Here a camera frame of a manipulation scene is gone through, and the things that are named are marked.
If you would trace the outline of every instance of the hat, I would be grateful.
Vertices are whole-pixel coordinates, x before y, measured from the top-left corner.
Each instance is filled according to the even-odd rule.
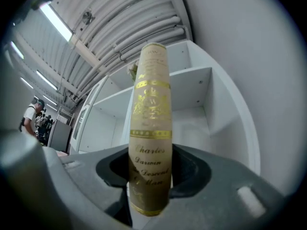
[[[43,107],[43,109],[44,109],[44,107],[45,107],[45,102],[44,102],[43,100],[39,99],[39,100],[37,100],[36,103],[40,104],[40,105]]]

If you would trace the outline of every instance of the gray wall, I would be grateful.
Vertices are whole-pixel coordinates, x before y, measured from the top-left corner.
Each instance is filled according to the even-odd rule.
[[[230,75],[253,116],[261,175],[295,190],[306,157],[302,41],[276,0],[184,0],[194,41]]]

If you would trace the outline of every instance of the light fixture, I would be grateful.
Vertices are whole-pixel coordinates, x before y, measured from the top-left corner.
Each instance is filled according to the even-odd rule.
[[[52,8],[48,3],[45,3],[40,7],[40,10],[45,14],[45,16],[50,20],[54,27],[61,33],[61,35],[68,42],[72,36],[72,32],[67,26],[61,21],[61,19],[54,13]]]
[[[27,85],[29,85],[31,88],[33,88],[26,80],[24,80],[23,78],[21,78],[22,81],[24,81]]]
[[[57,109],[55,109],[54,107],[52,107],[52,106],[49,105],[48,103],[47,103],[47,106],[49,106],[49,107],[51,107],[53,110],[57,111]]]
[[[49,84],[53,89],[58,90],[58,88],[52,84],[47,78],[44,77],[43,74],[41,74],[39,71],[36,71],[36,73],[44,80],[47,84]]]
[[[24,59],[24,55],[22,54],[22,52],[19,50],[19,48],[16,46],[16,44],[13,41],[11,41],[11,46],[15,50],[15,52],[19,55],[19,57],[21,59]]]
[[[50,100],[48,97],[46,97],[45,95],[43,95],[47,100],[49,100],[51,103],[53,103],[54,105],[58,105],[58,104],[56,104],[55,102],[53,102],[52,100]]]

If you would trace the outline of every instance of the white cabinet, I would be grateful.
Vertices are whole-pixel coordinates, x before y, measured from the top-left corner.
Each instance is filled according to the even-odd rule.
[[[230,77],[191,41],[167,46],[173,143],[237,160],[260,173],[256,129]],[[83,118],[78,151],[129,142],[133,81],[124,66],[102,80]]]

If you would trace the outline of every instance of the white pipe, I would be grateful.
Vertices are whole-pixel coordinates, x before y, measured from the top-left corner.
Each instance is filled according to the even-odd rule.
[[[135,40],[137,40],[140,37],[146,36],[147,34],[154,32],[155,30],[162,28],[166,25],[173,24],[173,23],[179,23],[180,18],[177,16],[173,16],[170,19],[166,19],[160,22],[157,22],[155,24],[152,24],[151,26],[148,26],[137,33],[133,34],[132,36],[125,39],[123,42],[121,42],[119,45],[114,47],[111,51],[109,51],[100,61],[97,65],[95,65],[90,72],[83,78],[82,82],[79,84],[78,89],[80,90],[86,83],[86,81],[93,75],[109,58],[121,51],[122,49],[126,48],[130,44],[132,44]]]
[[[146,40],[145,42],[143,42],[142,44],[140,45],[137,45],[136,47],[134,47],[133,49],[129,50],[128,52],[126,52],[125,54],[121,55],[120,57],[116,58],[113,62],[111,62],[104,70],[102,70],[101,72],[99,72],[97,74],[97,76],[93,79],[93,82],[97,82],[101,79],[101,77],[106,73],[108,72],[109,70],[111,70],[114,66],[116,66],[118,63],[126,60],[127,58],[129,58],[130,56],[138,53],[139,51],[141,51],[141,49],[148,43],[151,43],[151,42],[161,42],[163,40],[166,40],[166,39],[169,39],[169,38],[172,38],[172,37],[175,37],[175,36],[179,36],[179,35],[182,35],[184,34],[184,29],[183,28],[178,28],[178,29],[175,29],[171,32],[168,32],[168,33],[165,33],[165,34],[162,34],[162,35],[159,35],[157,37],[154,37],[154,38],[151,38],[151,39],[148,39]],[[78,95],[78,98],[79,96],[83,96],[84,93],[90,88],[90,84],[88,84],[82,91],[81,93]]]

